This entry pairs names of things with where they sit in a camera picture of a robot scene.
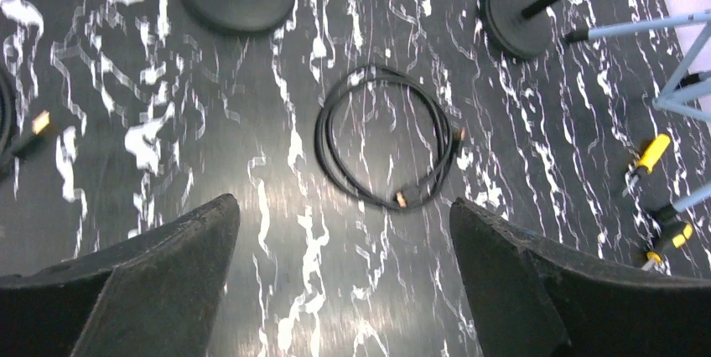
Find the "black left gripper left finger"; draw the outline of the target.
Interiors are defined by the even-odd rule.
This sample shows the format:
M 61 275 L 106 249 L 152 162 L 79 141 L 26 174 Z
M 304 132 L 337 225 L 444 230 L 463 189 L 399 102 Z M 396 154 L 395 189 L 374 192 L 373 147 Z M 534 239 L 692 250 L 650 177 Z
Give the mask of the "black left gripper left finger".
M 2 355 L 204 355 L 239 224 L 223 194 L 114 246 L 2 277 Z

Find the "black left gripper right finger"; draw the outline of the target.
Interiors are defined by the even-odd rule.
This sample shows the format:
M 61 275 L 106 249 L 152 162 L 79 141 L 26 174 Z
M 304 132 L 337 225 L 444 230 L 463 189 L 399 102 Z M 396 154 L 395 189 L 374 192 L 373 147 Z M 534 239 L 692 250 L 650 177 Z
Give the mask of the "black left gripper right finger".
M 707 356 L 710 283 L 577 251 L 465 199 L 449 226 L 486 356 Z

